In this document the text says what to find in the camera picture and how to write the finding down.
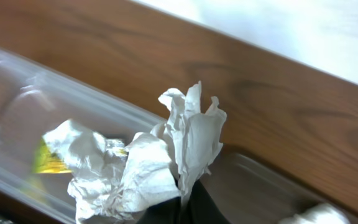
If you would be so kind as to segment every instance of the wood grain pattern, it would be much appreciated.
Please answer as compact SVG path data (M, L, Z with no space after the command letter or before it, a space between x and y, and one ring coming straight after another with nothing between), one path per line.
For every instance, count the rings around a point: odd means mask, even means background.
M1 0L0 46L164 117L159 94L201 80L224 142L358 213L356 85L118 0Z

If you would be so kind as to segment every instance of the plastic container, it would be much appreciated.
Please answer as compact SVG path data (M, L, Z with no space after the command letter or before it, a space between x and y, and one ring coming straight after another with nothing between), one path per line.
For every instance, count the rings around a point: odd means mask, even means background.
M130 103L0 50L0 191L63 223L75 223L71 174L34 174L39 141L68 118L131 141L163 121Z

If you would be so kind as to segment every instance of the black object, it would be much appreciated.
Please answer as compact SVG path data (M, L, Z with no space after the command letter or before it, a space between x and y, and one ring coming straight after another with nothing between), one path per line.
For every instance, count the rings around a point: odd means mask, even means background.
M137 224L230 224L198 180L187 207L182 210L180 198L147 209Z

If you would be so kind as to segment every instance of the white tissue paper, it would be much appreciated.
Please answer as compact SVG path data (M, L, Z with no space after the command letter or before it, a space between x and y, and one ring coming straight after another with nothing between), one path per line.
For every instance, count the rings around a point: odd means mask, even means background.
M201 82L189 88L185 96L176 88L163 93L158 100L170 111L164 124L153 128L152 134L168 144L169 155L175 164L170 166L178 178L182 205L190 199L194 183L205 173L222 149L219 142L226 113L218 108L219 100L212 97L212 105L201 113Z
M167 144L149 133L137 133L121 151L108 150L110 139L68 120L46 133L51 152L73 171L68 193L76 199L76 222L93 215L131 220L158 203L180 196L169 171Z
M287 218L278 224L350 224L345 214L330 204L321 204L302 215Z

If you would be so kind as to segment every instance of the white paper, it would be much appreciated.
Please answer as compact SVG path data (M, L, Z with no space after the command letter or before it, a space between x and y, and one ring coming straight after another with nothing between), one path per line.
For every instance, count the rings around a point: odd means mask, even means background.
M149 133L137 133L122 152L111 141L72 120L44 135L51 152L73 171L67 192L76 199L76 222L94 215L131 220L132 213L179 197L170 173L167 143Z
M194 183L205 173L219 154L223 144L219 142L226 113L218 108L219 100L212 97L212 105L205 114L201 113L201 82L189 88L185 96L171 88L158 100L170 111L165 124L160 124L153 134L169 145L169 154L176 162L171 166L178 180L182 205L186 205Z
M345 214L330 204L321 204L302 215L287 218L278 224L350 224Z

